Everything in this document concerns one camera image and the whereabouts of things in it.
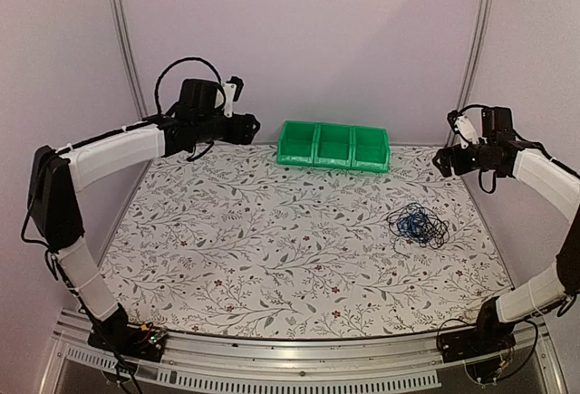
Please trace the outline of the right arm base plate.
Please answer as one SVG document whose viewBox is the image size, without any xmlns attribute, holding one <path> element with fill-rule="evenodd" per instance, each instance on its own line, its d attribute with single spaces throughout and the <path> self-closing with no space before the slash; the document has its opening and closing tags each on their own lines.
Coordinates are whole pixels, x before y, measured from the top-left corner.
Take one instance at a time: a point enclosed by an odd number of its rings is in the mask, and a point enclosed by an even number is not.
<svg viewBox="0 0 580 394">
<path fill-rule="evenodd" d="M 469 360 L 490 353 L 506 351 L 516 345 L 514 324 L 495 327 L 471 327 L 465 330 L 439 333 L 436 345 L 444 362 Z"/>
</svg>

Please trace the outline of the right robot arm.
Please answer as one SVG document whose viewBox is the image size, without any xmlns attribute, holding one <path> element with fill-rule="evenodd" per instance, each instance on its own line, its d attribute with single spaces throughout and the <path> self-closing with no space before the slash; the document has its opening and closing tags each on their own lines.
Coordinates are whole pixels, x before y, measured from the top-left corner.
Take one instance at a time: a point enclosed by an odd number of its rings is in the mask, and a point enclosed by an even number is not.
<svg viewBox="0 0 580 394">
<path fill-rule="evenodd" d="M 458 145 L 440 149 L 432 160 L 445 177 L 476 171 L 494 180 L 513 178 L 533 188 L 568 221 L 570 228 L 556 260 L 542 273 L 514 290 L 485 301 L 474 327 L 446 333 L 437 341 L 449 360 L 492 353 L 514 346 L 515 325 L 536 313 L 565 313 L 579 294 L 579 176 L 547 153 L 539 142 L 521 137 L 506 107 L 478 106 L 481 128 L 475 129 L 464 110 L 447 120 Z"/>
</svg>

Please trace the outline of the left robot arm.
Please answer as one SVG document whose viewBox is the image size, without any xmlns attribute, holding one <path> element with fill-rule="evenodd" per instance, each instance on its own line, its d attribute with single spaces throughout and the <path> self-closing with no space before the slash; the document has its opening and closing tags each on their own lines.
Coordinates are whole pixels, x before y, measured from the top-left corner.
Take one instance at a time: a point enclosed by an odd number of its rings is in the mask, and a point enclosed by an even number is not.
<svg viewBox="0 0 580 394">
<path fill-rule="evenodd" d="M 61 278 L 81 304 L 101 339 L 116 352 L 134 345 L 129 317 L 101 277 L 85 241 L 77 196 L 93 183 L 134 165 L 180 152 L 201 158 L 218 141 L 248 145 L 261 128 L 249 113 L 233 111 L 244 88 L 242 79 L 186 79 L 176 102 L 142 121 L 60 149 L 42 146 L 34 153 L 24 223 L 39 236 L 21 240 L 44 248 L 54 278 Z"/>
</svg>

